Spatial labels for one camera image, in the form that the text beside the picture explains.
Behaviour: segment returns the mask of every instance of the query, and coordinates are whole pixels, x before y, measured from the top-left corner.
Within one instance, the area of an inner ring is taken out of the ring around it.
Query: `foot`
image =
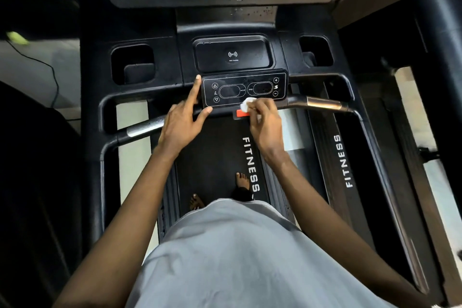
[[[194,211],[194,210],[200,210],[201,208],[204,208],[205,205],[203,203],[203,201],[200,199],[199,196],[197,196],[197,194],[194,194],[193,197],[191,197],[191,201],[189,201],[189,209],[191,211]]]
[[[236,185],[237,187],[245,187],[247,190],[250,189],[249,178],[244,173],[236,173]]]

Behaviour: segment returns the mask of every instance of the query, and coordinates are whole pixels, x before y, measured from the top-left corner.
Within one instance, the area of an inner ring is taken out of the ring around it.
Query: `black cable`
[[[47,65],[49,68],[51,68],[51,71],[53,72],[53,79],[55,80],[55,83],[56,83],[56,93],[55,93],[55,97],[53,98],[53,101],[51,102],[51,108],[55,108],[56,100],[58,99],[58,95],[59,95],[59,84],[58,84],[58,81],[56,80],[55,69],[53,68],[53,66],[52,66],[52,65],[49,65],[49,64],[47,64],[46,62],[43,62],[43,61],[41,61],[41,60],[39,60],[39,59],[31,58],[31,57],[29,57],[29,56],[27,56],[27,55],[22,54],[18,49],[16,49],[16,48],[14,47],[13,44],[10,43],[9,40],[7,40],[6,42],[7,42],[9,45],[11,45],[11,47],[12,47],[13,49],[15,49],[15,51],[16,51],[18,54],[24,56],[25,58],[29,58],[29,59],[31,59],[31,60],[35,60],[35,61],[37,61],[37,62],[40,62],[41,64]]]

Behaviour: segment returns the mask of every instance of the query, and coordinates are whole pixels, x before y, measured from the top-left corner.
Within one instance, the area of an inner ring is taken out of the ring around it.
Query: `black running belt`
[[[176,159],[176,171],[180,216],[189,212],[189,200],[195,193],[206,205],[230,197],[236,172],[250,178],[255,200],[269,202],[260,153],[246,119],[208,118]]]

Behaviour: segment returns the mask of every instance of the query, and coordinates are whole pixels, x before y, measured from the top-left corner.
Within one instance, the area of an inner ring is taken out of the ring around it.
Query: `gray shirt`
[[[394,306],[269,204],[219,199],[170,228],[126,307]]]

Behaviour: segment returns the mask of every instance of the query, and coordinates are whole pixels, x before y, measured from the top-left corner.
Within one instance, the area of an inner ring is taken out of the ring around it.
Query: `person's right arm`
[[[356,279],[397,307],[430,307],[424,295],[394,271],[325,202],[284,150],[282,124],[271,99],[249,103],[250,131],[278,177],[302,231]],[[262,115],[257,120],[257,113]]]

